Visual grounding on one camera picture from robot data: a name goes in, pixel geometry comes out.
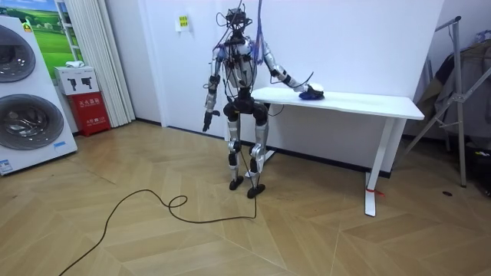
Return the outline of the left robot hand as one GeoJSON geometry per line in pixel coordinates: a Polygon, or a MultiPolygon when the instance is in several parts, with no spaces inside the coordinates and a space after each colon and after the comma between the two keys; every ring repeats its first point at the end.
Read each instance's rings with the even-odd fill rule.
{"type": "Polygon", "coordinates": [[[202,128],[202,131],[205,133],[209,129],[213,117],[219,117],[220,115],[221,115],[221,113],[218,110],[212,110],[212,111],[207,110],[204,113],[204,120],[203,120],[203,128],[202,128]]]}

